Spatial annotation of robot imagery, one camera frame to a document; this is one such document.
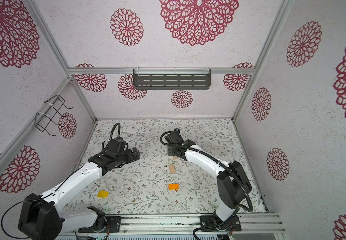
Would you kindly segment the orange wood block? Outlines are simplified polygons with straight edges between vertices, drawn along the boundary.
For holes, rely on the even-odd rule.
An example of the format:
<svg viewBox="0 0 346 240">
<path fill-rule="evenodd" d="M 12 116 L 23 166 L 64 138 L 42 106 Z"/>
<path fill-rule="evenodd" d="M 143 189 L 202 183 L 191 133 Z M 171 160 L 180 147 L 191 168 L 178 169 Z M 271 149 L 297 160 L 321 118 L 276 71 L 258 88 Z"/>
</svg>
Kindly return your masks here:
<svg viewBox="0 0 346 240">
<path fill-rule="evenodd" d="M 178 190 L 179 184 L 168 184 L 168 189 L 169 190 Z"/>
</svg>

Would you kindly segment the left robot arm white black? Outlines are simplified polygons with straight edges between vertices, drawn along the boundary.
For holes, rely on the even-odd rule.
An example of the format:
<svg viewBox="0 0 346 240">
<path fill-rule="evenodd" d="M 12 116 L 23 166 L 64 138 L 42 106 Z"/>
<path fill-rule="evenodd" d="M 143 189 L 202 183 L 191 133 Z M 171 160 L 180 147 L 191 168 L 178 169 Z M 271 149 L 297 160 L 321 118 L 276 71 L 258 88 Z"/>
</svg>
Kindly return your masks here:
<svg viewBox="0 0 346 240">
<path fill-rule="evenodd" d="M 96 207 L 63 212 L 63 208 L 92 182 L 113 169 L 140 159 L 137 148 L 129 148 L 122 138 L 109 141 L 103 150 L 89 158 L 63 182 L 40 195 L 30 194 L 23 201 L 18 230 L 32 240 L 54 240 L 59 234 L 79 229 L 101 232 L 107 226 L 105 213 Z"/>
</svg>

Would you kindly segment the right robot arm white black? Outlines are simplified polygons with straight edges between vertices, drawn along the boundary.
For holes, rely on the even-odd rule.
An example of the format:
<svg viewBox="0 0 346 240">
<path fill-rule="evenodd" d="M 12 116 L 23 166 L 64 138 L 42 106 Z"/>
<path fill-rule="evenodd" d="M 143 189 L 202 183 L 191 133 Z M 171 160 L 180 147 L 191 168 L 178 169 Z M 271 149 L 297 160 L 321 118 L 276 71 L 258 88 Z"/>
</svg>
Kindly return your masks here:
<svg viewBox="0 0 346 240">
<path fill-rule="evenodd" d="M 225 222 L 240 210 L 245 210 L 248 213 L 253 212 L 254 207 L 249 196 L 252 186 L 239 162 L 221 161 L 204 152 L 189 140 L 181 144 L 165 142 L 162 144 L 168 147 L 169 156 L 193 163 L 216 179 L 220 198 L 220 203 L 214 212 L 217 221 Z"/>
</svg>

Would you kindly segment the natural plain wood block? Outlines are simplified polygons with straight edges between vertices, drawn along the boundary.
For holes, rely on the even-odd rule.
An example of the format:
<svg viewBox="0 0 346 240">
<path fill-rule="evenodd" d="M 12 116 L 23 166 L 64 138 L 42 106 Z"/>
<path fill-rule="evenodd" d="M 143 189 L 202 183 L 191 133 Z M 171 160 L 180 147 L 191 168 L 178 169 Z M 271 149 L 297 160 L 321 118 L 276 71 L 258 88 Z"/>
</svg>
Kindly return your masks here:
<svg viewBox="0 0 346 240">
<path fill-rule="evenodd" d="M 175 165 L 174 164 L 170 164 L 169 165 L 169 169 L 170 169 L 170 173 L 171 174 L 176 174 L 176 169 L 175 169 Z"/>
</svg>

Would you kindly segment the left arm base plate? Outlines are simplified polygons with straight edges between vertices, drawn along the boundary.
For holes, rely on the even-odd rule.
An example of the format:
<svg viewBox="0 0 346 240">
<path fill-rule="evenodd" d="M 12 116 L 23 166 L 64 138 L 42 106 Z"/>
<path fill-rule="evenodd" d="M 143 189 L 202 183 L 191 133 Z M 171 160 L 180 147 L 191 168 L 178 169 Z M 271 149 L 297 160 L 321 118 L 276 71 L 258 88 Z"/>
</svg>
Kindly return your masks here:
<svg viewBox="0 0 346 240">
<path fill-rule="evenodd" d="M 122 217 L 98 217 L 93 226 L 80 228 L 78 233 L 118 233 Z"/>
</svg>

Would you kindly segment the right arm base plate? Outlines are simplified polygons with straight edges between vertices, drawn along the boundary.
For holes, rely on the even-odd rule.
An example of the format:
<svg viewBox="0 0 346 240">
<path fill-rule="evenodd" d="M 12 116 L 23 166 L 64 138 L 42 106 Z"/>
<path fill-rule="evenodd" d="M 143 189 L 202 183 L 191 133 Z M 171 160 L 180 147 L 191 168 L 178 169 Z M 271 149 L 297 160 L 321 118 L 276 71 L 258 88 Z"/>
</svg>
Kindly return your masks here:
<svg viewBox="0 0 346 240">
<path fill-rule="evenodd" d="M 216 216 L 200 216 L 203 232 L 239 232 L 242 230 L 239 217 L 231 215 L 227 220 L 221 221 Z"/>
</svg>

